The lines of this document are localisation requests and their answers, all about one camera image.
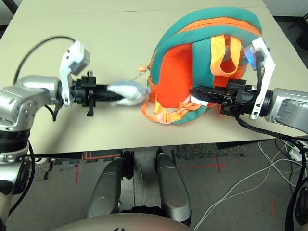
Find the buckle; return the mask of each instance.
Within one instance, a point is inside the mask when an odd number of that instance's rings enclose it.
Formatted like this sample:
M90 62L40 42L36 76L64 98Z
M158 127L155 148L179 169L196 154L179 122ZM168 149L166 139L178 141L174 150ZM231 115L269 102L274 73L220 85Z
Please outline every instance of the buckle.
M172 112L161 112L157 114L157 122L161 124L171 124Z

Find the beige table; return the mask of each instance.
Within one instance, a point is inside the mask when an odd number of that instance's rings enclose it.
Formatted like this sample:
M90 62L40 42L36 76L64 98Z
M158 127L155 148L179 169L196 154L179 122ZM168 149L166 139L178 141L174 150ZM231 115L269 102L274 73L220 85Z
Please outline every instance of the beige table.
M56 15L201 9L205 7L266 7L262 0L23 0L15 18Z
M267 8L247 9L259 17L264 39L277 64L270 88L307 90L308 70ZM94 71L98 83L132 79L137 75L139 65L148 64L163 33L191 11L178 9L16 17L0 41L0 86L11 85L14 71L23 55L38 41L53 35L69 35L86 45L91 55L87 69ZM41 47L25 64L21 76L59 76L61 57L69 45L68 41L58 40ZM146 78L143 76L138 81L145 84ZM251 69L247 70L244 78L248 79L249 84L256 84L257 77ZM30 140L37 154L45 154L269 138L241 128L234 118L219 115L217 109L212 109L194 122L179 126L150 122L141 114L140 107L111 107L107 103L97 103L95 115L90 118L86 116L87 108L75 105L61 109L55 123L51 121L49 112L42 108L37 113ZM267 123L263 118L250 123L289 135L302 134L292 128Z

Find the white cloth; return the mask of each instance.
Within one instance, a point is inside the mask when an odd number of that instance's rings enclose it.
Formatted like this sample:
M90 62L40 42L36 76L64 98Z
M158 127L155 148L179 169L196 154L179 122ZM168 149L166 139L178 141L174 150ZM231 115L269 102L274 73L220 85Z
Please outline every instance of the white cloth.
M144 87L141 83L132 80L117 81L110 84L107 89L124 97L122 100L111 102L111 105L137 105L146 100L151 93L149 87Z

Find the yellow strap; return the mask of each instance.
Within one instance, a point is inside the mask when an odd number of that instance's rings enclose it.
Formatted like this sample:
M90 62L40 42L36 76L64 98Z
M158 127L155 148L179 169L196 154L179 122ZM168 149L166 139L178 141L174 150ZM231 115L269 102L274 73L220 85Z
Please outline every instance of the yellow strap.
M183 116L189 111L197 110L201 105L194 103L185 103L181 102L176 112L168 112L165 108L155 100L154 103L154 112L155 115L148 115L147 109L150 103L150 99L148 99L145 104L141 108L141 112L147 117L149 120L153 122L158 122L162 124L170 124L175 121L179 121L183 118Z
M211 37L211 72L215 76L229 77L237 71L240 61L241 42L237 38L230 37L230 54L235 69L229 73L224 72L221 69L221 63L225 56L225 52L226 52L225 36L218 35Z

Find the backpack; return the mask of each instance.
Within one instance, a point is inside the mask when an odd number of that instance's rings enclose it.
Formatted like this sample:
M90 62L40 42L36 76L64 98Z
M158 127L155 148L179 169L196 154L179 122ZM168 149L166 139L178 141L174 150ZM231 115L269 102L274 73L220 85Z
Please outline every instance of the backpack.
M240 79L248 64L243 48L260 36L257 16L246 9L206 8L184 16L155 48L148 66L151 94L142 113L162 124L197 119L214 104L192 103L189 89L225 87L230 78ZM147 114L150 102L154 103L154 115Z

